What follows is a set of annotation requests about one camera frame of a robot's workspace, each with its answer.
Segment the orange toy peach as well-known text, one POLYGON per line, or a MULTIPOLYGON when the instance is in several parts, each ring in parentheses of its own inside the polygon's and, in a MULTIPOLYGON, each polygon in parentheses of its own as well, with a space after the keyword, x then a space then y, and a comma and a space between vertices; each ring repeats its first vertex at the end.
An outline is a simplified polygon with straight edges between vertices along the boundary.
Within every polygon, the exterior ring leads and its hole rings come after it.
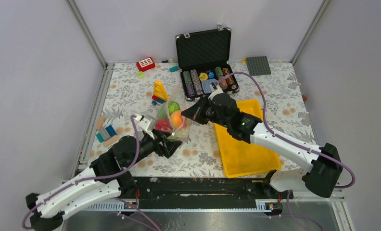
POLYGON ((180 128, 183 124, 183 118, 182 118, 181 112, 182 111, 179 110, 170 115, 171 122, 174 129, 180 128))

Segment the red toy pepper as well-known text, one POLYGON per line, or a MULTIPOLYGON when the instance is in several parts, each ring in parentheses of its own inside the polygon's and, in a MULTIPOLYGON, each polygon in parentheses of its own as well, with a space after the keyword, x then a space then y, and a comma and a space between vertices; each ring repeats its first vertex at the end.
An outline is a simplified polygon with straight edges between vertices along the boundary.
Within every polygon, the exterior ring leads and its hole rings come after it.
POLYGON ((172 132, 173 128, 168 119, 159 119, 155 124, 155 129, 163 132, 172 132))

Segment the green toy lime front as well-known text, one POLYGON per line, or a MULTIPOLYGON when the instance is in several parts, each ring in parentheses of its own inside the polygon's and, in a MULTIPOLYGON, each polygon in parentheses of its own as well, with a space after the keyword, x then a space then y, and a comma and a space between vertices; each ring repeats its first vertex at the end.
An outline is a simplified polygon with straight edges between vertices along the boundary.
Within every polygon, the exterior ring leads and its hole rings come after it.
POLYGON ((169 115, 173 114, 174 112, 176 111, 179 111, 181 110, 179 104, 175 101, 171 101, 169 104, 168 104, 168 113, 169 115))

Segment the clear zip top bag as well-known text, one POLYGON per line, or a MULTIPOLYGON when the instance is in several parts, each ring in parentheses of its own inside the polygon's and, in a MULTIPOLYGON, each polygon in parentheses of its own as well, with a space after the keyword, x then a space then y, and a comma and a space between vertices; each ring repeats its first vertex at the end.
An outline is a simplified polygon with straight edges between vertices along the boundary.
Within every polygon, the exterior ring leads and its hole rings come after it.
POLYGON ((174 87, 168 100, 157 113, 155 129, 170 134, 169 139, 184 140, 189 135, 189 120, 181 113, 187 109, 186 99, 181 84, 174 87))

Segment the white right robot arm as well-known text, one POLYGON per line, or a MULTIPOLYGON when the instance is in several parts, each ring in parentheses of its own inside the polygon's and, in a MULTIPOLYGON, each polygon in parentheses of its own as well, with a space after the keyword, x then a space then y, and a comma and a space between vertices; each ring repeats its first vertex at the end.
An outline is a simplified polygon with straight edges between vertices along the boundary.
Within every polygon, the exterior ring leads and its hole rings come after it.
POLYGON ((203 96, 181 114, 202 125, 212 122, 225 127, 232 138, 274 151, 303 170, 296 179, 273 174, 262 186, 266 197, 275 198, 283 191, 304 186, 317 196, 329 198, 342 173, 341 159, 334 145, 305 144, 271 129, 262 119, 240 111, 236 101, 226 93, 203 96))

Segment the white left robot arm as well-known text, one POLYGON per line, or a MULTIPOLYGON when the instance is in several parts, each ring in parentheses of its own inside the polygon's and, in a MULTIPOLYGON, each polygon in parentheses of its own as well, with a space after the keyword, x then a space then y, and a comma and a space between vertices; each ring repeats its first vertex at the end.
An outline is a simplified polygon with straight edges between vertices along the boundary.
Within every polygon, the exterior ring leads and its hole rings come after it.
POLYGON ((152 130, 138 140, 123 136, 107 152, 101 154, 89 167, 58 188, 44 194, 26 196, 29 212, 23 228, 35 231, 53 231, 78 211, 112 198, 129 198, 138 193, 130 168, 155 153, 170 158, 182 141, 170 139, 169 133, 152 130))

